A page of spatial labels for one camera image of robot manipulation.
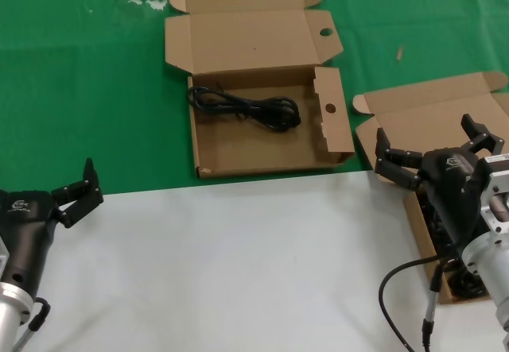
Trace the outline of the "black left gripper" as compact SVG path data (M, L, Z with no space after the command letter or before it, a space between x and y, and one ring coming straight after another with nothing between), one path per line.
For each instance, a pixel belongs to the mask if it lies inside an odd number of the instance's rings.
M9 257L1 282L26 292L36 292L57 220L65 228L71 228L103 202L99 177L90 157L85 161L81 181L57 188L51 194L46 191L2 191L1 239Z

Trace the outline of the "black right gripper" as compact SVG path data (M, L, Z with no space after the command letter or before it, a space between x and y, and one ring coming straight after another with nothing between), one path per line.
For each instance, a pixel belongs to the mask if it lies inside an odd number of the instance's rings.
M470 184L480 150L500 155L504 140L464 114L461 127L468 141L461 148L435 149L423 154L394 149L383 128L377 129L375 173L405 188L421 185L456 246L466 246L478 227L480 193Z

